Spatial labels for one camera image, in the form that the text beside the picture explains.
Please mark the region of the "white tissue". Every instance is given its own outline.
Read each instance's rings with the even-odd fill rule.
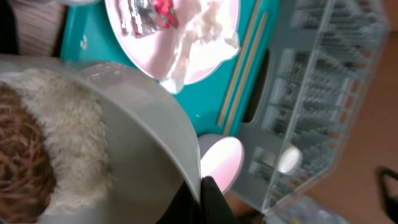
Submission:
[[[174,57],[160,84],[171,93],[182,90],[195,71],[229,60],[239,51],[227,0],[201,0],[201,10],[178,28]]]

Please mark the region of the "gray plastic basket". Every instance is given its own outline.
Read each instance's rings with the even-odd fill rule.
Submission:
[[[280,0],[261,99],[238,133],[246,155],[232,187],[238,197],[267,213],[331,169],[387,30],[378,1]],[[273,169],[279,159],[253,166],[259,150],[280,158],[289,144],[303,154],[293,174]]]

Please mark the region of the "fur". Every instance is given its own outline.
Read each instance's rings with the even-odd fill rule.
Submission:
[[[22,98],[45,136],[57,185],[45,213],[74,212],[106,196],[111,186],[101,107],[82,86],[31,68],[0,74]]]

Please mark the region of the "teal tray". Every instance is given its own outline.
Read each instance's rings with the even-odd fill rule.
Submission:
[[[278,2],[241,1],[238,34],[242,46],[247,46],[208,78],[186,86],[175,95],[199,136],[206,133],[234,136],[238,132],[275,24]],[[80,46],[83,36],[86,37],[85,50]],[[135,67],[116,40],[104,1],[69,9],[61,58],[109,60]]]

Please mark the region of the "black object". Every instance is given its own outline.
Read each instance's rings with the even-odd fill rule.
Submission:
[[[239,224],[212,177],[201,180],[200,205],[184,182],[156,224]]]
[[[380,186],[381,200],[384,204],[384,211],[394,223],[398,224],[398,195],[395,197],[389,195],[385,180],[386,177],[390,177],[395,179],[395,181],[398,181],[398,173],[387,167],[379,167],[377,169],[377,180]]]
[[[0,0],[0,53],[18,54],[16,21],[8,0]]]

